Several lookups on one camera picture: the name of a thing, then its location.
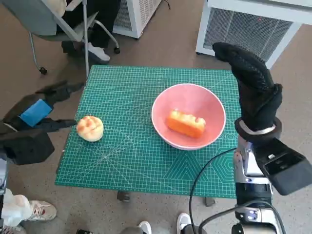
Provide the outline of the bare black left hand blue tape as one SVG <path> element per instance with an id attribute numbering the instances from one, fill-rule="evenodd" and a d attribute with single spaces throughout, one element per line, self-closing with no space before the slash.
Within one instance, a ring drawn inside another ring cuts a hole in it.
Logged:
<path id="1" fill-rule="evenodd" d="M 48 115 L 53 111 L 55 103 L 69 99 L 72 93 L 83 86 L 84 82 L 69 84 L 65 80 L 45 86 L 23 97 L 9 110 L 2 122 L 16 131 L 36 128 L 46 132 L 56 132 L 74 126 L 77 122 L 73 119 L 52 120 Z"/>

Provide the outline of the black knitted gloved right hand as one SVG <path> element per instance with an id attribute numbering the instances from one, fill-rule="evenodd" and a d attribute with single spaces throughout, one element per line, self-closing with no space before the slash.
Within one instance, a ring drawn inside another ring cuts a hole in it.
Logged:
<path id="1" fill-rule="evenodd" d="M 274 83 L 266 63 L 247 49 L 224 42 L 213 44 L 215 57 L 230 64 L 239 91 L 241 118 L 253 132 L 273 127 L 282 103 L 283 86 Z"/>

